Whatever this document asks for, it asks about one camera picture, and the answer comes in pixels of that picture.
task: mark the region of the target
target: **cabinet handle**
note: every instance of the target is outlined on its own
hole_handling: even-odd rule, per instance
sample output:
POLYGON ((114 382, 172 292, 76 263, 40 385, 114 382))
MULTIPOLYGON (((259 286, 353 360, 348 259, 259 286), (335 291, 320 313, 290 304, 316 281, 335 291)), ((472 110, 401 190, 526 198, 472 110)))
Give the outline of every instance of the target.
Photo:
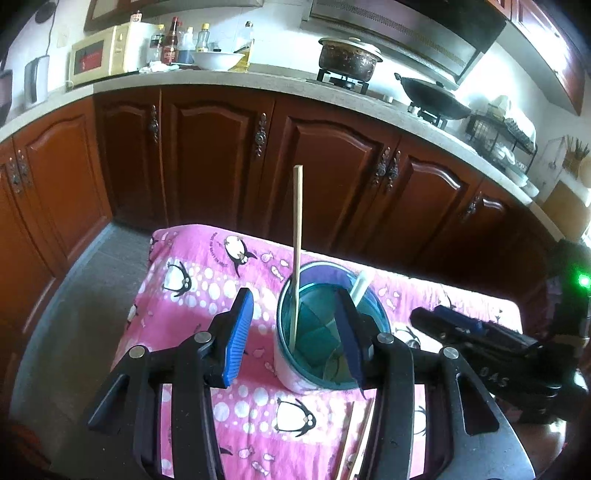
POLYGON ((382 160, 379 161, 378 167, 375 169, 374 179, 372 185, 376 186, 380 179, 386 175, 386 169, 388 168, 388 157, 390 156, 390 147, 387 147, 382 153, 382 160))
POLYGON ((267 133, 265 132, 265 128, 267 127, 267 114, 262 113, 261 119, 259 120, 259 128, 255 133, 255 155, 260 157, 262 154, 262 149, 267 142, 267 133))
POLYGON ((150 117, 152 120, 148 125, 148 130, 154 136, 154 143, 158 143, 158 112, 156 111, 156 106, 152 105, 152 111, 150 113, 150 117))
POLYGON ((386 191, 390 191, 392 190, 392 187, 394 186, 394 180, 396 180, 396 178, 398 178, 398 164, 400 163, 400 150, 398 150, 396 152, 396 155, 394 155, 394 165, 392 165, 390 167, 390 169, 388 170, 388 186, 386 187, 386 191))
POLYGON ((14 159, 10 157, 7 163, 8 175, 10 176, 10 183, 12 183, 12 190, 14 193, 21 193, 21 176, 18 173, 17 165, 14 163, 14 159))
POLYGON ((470 205, 468 205, 468 208, 466 209, 466 213, 464 213, 464 218, 462 219, 462 221, 465 222, 472 215, 474 215, 476 213, 476 211, 478 210, 478 204, 481 201, 482 201, 482 192, 478 192, 478 195, 476 195, 474 197, 474 199, 470 202, 470 205))
POLYGON ((25 186, 32 186, 33 183, 31 181, 31 177, 29 177, 29 165, 27 164, 27 159, 25 158, 25 155, 23 155, 20 150, 17 151, 17 164, 18 169, 22 175, 22 181, 25 184, 25 186))

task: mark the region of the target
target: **wooden cabinet door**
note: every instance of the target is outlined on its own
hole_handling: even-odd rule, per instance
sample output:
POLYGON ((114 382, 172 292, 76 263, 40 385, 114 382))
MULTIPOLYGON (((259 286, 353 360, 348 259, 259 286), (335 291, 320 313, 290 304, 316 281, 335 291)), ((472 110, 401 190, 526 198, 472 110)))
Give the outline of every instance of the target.
POLYGON ((488 2, 499 9, 508 19, 511 19, 511 5, 513 0, 488 0, 488 2))
POLYGON ((167 226, 160 161, 160 89, 97 95, 96 128, 115 219, 156 230, 167 226))
POLYGON ((29 220, 12 141, 0 144, 0 322, 28 336, 60 282, 40 231, 29 220))
POLYGON ((90 98, 14 135, 24 190, 46 239, 72 265, 109 222, 90 98))
POLYGON ((458 208, 446 227, 413 265, 422 277, 490 293, 489 268, 513 237, 517 201, 483 180, 470 203, 458 208))
POLYGON ((513 23, 557 76, 575 111, 583 108, 585 73, 575 46, 533 0, 514 0, 513 23))
POLYGON ((481 179, 466 163, 416 137, 403 137, 354 233, 349 256, 413 273, 415 259, 458 209, 467 208, 481 179))
POLYGON ((262 236, 293 242, 293 166, 303 165, 305 249, 339 253, 342 231, 375 196, 372 180, 400 136, 391 125, 299 97, 277 99, 256 211, 262 236))
POLYGON ((260 90, 175 86, 162 90, 168 218, 257 235, 251 216, 275 100, 260 90), (261 148, 255 143, 259 139, 261 148))

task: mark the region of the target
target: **pink tablecloth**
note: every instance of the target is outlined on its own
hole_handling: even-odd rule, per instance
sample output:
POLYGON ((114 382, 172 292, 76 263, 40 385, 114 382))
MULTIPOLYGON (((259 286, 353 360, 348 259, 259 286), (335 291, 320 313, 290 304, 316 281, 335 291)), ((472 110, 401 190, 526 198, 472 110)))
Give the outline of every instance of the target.
MULTIPOLYGON (((129 325, 113 363, 136 344, 151 351, 177 346, 194 332, 207 329, 216 313, 229 310, 240 287, 251 289, 254 318, 240 373, 227 390, 212 389, 217 439, 229 480, 333 480, 352 402, 365 402, 359 391, 296 396, 274 374, 277 298, 291 275, 292 251, 291 247, 205 225, 154 232, 150 270, 130 311, 129 325), (305 418, 313 418, 309 422, 312 428, 302 423, 305 418)), ((324 255, 302 255, 302 264, 316 260, 333 261, 354 273, 362 269, 359 264, 324 255)), ((412 309, 450 303, 466 315, 521 331, 519 310, 508 300, 386 271, 377 271, 371 288, 384 305, 392 331, 404 340, 411 335, 408 318, 412 309)), ((439 350, 436 341, 413 333, 423 349, 439 350)), ((417 387, 415 397, 411 476, 423 471, 425 447, 421 387, 417 387)), ((162 472, 173 476, 170 399, 168 385, 162 397, 161 454, 162 472)), ((353 421, 354 442, 345 452, 349 459, 361 436, 362 419, 353 421)))

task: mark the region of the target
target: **wok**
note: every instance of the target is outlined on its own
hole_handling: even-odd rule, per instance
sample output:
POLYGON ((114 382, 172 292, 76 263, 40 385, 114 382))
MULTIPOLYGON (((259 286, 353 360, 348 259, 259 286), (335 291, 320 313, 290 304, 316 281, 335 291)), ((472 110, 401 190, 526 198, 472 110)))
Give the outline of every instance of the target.
POLYGON ((446 90, 440 82, 431 83, 425 80, 402 77, 398 73, 395 73, 394 76, 402 83, 404 92, 413 104, 432 115, 448 120, 460 120, 466 118, 472 112, 452 92, 446 90))

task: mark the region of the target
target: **pot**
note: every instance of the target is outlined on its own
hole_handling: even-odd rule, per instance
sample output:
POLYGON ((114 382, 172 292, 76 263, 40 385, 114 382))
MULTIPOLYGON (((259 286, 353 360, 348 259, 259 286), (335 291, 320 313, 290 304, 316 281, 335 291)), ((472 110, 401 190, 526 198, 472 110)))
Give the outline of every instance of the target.
POLYGON ((348 40, 325 37, 318 43, 322 45, 318 60, 321 69, 360 82, 368 82, 377 62, 384 61, 377 47, 355 37, 348 40))
POLYGON ((394 76, 402 83, 402 88, 404 88, 404 92, 412 103, 432 115, 448 120, 460 120, 472 113, 468 106, 461 103, 440 82, 431 83, 425 80, 402 77, 398 73, 395 73, 394 76))

